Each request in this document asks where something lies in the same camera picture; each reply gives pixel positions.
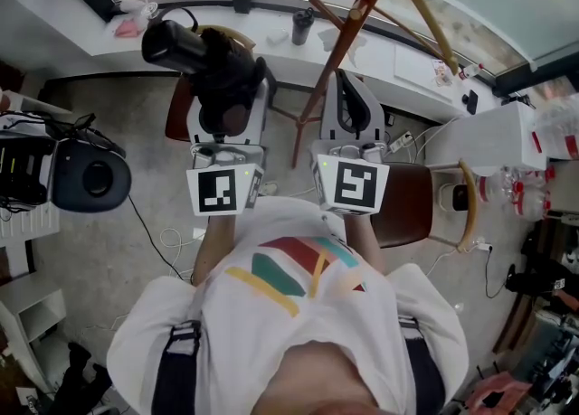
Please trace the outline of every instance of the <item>colorful stripe print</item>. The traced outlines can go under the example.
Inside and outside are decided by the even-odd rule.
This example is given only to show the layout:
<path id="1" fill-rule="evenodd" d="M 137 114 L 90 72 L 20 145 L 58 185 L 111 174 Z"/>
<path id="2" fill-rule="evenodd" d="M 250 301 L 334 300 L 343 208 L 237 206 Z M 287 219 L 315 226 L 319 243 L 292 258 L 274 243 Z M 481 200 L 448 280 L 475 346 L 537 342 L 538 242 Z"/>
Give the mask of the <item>colorful stripe print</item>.
<path id="1" fill-rule="evenodd" d="M 351 272 L 339 280 L 335 291 L 365 291 L 359 275 L 358 261 L 347 249 L 325 238 L 284 237 L 260 245 L 283 252 L 312 276 L 308 297 L 314 298 L 323 272 L 337 260 L 343 262 Z M 250 285 L 285 308 L 294 317 L 299 307 L 290 297 L 306 296 L 305 289 L 270 256 L 255 253 L 252 257 L 252 272 L 240 268 L 228 268 L 225 273 Z"/>

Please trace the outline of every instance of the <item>white box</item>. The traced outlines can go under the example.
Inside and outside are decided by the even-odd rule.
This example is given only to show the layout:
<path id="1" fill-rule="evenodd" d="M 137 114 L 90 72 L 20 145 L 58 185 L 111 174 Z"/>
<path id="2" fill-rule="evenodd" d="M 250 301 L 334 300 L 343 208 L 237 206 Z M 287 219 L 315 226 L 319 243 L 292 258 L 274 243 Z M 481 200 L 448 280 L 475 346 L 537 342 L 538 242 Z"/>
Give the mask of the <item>white box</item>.
<path id="1" fill-rule="evenodd" d="M 317 155 L 312 171 L 321 209 L 357 215 L 380 211 L 389 165 Z"/>
<path id="2" fill-rule="evenodd" d="M 196 216 L 241 214 L 253 208 L 263 169 L 258 165 L 211 165 L 187 171 Z"/>

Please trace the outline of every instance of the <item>power strip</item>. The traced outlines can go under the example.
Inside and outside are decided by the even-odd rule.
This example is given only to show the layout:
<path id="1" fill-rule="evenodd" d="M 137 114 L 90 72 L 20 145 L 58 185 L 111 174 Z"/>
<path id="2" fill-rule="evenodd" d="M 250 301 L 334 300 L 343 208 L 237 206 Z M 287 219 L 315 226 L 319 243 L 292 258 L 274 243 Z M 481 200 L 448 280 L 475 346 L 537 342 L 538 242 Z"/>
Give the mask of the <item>power strip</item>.
<path id="1" fill-rule="evenodd" d="M 478 243 L 475 248 L 481 251 L 492 251 L 492 245 L 490 243 Z"/>
<path id="2" fill-rule="evenodd" d="M 410 133 L 409 130 L 404 132 L 401 136 L 399 136 L 394 142 L 390 144 L 390 151 L 392 153 L 396 153 L 400 148 L 403 146 L 410 145 L 414 140 L 413 135 Z"/>

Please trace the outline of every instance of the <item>white t-shirt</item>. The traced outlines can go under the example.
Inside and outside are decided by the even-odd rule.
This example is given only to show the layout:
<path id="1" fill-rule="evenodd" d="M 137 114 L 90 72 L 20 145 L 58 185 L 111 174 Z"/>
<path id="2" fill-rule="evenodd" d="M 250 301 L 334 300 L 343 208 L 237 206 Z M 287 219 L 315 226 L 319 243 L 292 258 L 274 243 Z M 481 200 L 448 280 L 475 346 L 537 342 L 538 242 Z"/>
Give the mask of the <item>white t-shirt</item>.
<path id="1" fill-rule="evenodd" d="M 399 315 L 418 320 L 447 401 L 454 395 L 468 369 L 454 309 L 416 265 L 380 275 L 340 242 L 343 230 L 316 205 L 279 197 L 260 198 L 239 218 L 236 247 L 204 289 L 197 413 L 249 415 L 284 353 L 318 341 L 340 346 L 381 409 L 414 415 Z M 154 280 L 113 339 L 109 373 L 141 415 L 150 413 L 159 337 L 185 320 L 194 292 L 176 278 Z"/>

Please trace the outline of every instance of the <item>black speaker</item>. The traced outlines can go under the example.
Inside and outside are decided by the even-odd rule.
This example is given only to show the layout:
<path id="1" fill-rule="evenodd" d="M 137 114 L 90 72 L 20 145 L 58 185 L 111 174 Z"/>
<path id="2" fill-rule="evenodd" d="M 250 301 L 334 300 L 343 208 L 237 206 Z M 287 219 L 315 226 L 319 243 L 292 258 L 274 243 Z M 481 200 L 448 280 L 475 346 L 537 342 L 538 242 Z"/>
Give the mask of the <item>black speaker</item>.
<path id="1" fill-rule="evenodd" d="M 127 199 L 130 186 L 130 169 L 117 153 L 78 140 L 64 140 L 56 147 L 51 191 L 56 207 L 109 211 Z"/>

